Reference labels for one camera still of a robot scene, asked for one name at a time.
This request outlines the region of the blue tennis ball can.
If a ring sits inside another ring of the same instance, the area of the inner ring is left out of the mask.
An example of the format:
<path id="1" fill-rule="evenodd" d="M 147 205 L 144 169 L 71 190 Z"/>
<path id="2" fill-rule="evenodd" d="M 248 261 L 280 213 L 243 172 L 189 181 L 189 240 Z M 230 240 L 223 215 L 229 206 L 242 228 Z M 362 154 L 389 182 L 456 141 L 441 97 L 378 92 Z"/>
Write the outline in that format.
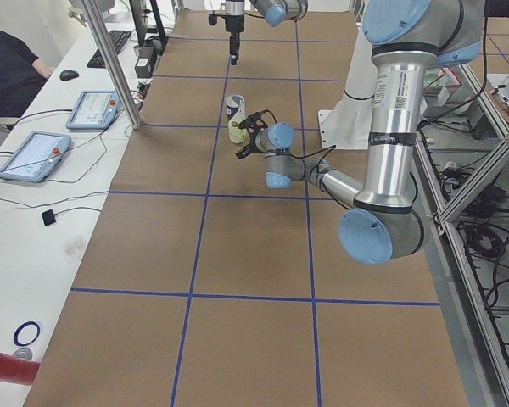
<path id="1" fill-rule="evenodd" d="M 235 144 L 241 144 L 247 135 L 245 129 L 239 128 L 239 124 L 246 118 L 245 99 L 241 95 L 230 95 L 226 98 L 225 105 L 229 139 Z"/>

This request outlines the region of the black monitor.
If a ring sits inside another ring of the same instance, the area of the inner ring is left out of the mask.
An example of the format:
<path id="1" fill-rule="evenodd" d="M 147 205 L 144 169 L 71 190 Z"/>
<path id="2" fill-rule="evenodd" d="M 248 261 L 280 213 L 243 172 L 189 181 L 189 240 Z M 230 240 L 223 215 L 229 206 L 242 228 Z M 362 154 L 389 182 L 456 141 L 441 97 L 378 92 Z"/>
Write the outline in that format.
<path id="1" fill-rule="evenodd" d="M 160 18 L 159 6 L 155 0 L 129 0 L 132 19 L 139 47 L 154 47 L 162 52 L 168 42 L 168 36 Z"/>

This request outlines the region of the black box with label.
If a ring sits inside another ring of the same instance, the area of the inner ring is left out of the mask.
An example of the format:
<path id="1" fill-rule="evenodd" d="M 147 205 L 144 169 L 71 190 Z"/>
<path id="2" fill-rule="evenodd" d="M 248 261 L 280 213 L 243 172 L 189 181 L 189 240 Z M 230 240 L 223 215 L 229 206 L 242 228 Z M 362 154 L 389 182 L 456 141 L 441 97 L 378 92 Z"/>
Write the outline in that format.
<path id="1" fill-rule="evenodd" d="M 152 76 L 157 61 L 157 52 L 153 46 L 142 46 L 138 49 L 135 72 L 140 79 L 148 79 Z"/>

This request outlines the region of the small electronics board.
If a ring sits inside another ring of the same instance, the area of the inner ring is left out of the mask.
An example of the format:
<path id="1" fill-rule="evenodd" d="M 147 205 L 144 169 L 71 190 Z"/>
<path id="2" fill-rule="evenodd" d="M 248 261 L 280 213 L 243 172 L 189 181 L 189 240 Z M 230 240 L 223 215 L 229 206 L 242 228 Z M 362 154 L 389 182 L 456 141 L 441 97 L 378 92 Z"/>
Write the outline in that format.
<path id="1" fill-rule="evenodd" d="M 137 85 L 137 89 L 136 89 L 137 95 L 140 98 L 147 97 L 149 88 L 150 88 L 150 83 L 139 81 L 138 85 Z"/>

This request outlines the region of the upper teach pendant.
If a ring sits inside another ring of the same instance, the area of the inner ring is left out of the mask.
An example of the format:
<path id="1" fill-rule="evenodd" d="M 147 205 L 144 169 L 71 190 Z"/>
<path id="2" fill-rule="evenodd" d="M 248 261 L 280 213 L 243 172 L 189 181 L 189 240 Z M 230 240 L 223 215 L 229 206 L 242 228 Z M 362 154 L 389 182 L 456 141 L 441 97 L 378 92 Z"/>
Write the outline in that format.
<path id="1" fill-rule="evenodd" d="M 70 131 L 106 130 L 115 120 L 120 106 L 115 91 L 83 91 L 65 127 Z"/>

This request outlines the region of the teach pendant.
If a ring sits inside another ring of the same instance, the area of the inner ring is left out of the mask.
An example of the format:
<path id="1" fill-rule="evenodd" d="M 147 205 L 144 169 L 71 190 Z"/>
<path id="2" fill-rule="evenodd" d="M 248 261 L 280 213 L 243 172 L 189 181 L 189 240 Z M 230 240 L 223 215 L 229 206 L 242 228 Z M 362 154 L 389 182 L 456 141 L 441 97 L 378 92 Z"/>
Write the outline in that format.
<path id="1" fill-rule="evenodd" d="M 115 91 L 83 91 L 65 127 L 70 131 L 106 130 L 115 120 L 120 106 Z"/>
<path id="2" fill-rule="evenodd" d="M 41 182 L 54 171 L 70 144 L 69 135 L 33 131 L 0 169 L 0 179 Z"/>

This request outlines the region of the black computer mouse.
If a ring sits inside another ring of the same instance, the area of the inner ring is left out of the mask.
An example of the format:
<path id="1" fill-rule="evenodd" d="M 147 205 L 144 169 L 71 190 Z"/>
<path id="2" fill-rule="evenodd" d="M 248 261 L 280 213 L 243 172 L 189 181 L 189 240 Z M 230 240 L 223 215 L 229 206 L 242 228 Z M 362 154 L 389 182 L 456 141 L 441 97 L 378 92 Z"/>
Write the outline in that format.
<path id="1" fill-rule="evenodd" d="M 77 78 L 80 74 L 76 70 L 62 70 L 59 74 L 61 81 L 71 81 Z"/>

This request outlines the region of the lower teach pendant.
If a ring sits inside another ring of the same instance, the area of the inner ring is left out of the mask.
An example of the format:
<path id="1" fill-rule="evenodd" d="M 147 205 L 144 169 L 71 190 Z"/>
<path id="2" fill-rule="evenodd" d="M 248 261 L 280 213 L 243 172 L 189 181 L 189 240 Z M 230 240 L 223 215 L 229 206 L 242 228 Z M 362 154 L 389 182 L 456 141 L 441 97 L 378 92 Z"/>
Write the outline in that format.
<path id="1" fill-rule="evenodd" d="M 0 169 L 0 179 L 41 182 L 54 171 L 70 144 L 69 135 L 33 131 Z"/>

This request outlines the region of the person in black shirt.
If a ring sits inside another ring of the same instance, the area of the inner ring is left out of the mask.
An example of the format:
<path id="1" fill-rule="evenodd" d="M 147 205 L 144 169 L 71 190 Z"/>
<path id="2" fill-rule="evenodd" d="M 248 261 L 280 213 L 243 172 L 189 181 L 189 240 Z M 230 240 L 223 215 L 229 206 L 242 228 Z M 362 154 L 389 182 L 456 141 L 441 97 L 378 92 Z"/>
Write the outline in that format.
<path id="1" fill-rule="evenodd" d="M 19 38 L 0 30 L 0 117 L 20 117 L 52 75 Z"/>

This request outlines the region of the small black square pad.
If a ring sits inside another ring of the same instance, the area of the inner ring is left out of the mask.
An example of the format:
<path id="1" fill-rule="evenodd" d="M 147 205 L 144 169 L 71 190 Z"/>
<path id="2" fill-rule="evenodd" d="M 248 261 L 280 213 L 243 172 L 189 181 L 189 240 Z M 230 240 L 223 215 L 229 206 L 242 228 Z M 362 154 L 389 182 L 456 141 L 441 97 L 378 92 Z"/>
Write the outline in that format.
<path id="1" fill-rule="evenodd" d="M 56 222 L 56 214 L 52 209 L 42 212 L 42 222 L 44 226 L 50 226 Z"/>

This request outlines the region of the red water bottle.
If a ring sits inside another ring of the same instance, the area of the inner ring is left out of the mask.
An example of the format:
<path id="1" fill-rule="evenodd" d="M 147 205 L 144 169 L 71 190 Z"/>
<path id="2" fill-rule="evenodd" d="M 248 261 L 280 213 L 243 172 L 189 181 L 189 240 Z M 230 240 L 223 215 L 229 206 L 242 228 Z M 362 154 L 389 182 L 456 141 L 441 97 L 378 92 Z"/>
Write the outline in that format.
<path id="1" fill-rule="evenodd" d="M 0 353 L 0 382 L 31 385 L 40 363 Z"/>

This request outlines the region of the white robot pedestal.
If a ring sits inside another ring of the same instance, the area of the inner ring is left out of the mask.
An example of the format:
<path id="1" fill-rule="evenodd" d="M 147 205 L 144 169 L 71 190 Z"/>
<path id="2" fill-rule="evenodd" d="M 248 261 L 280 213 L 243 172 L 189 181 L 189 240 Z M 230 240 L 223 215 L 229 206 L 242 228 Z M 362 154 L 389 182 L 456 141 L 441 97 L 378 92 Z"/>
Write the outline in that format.
<path id="1" fill-rule="evenodd" d="M 359 28 L 343 96 L 332 109 L 318 111 L 324 148 L 335 145 L 341 150 L 367 149 L 377 76 L 371 57 L 372 44 Z"/>

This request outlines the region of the aluminium frame post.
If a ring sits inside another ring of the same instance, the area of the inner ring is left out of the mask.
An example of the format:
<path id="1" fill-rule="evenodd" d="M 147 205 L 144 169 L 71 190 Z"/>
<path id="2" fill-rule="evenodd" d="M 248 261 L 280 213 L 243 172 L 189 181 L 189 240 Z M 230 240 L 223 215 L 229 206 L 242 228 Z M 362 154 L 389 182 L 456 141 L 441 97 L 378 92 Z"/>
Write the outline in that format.
<path id="1" fill-rule="evenodd" d="M 99 11 L 97 2 L 94 0 L 81 0 L 81 5 L 87 17 L 87 22 L 94 41 L 103 56 L 106 70 L 110 75 L 115 90 L 120 97 L 124 110 L 126 111 L 131 128 L 133 130 L 137 130 L 142 123 L 141 117 L 137 106 L 134 103 L 130 87 L 127 83 L 117 52 L 115 51 L 108 30 L 103 21 L 103 17 Z"/>

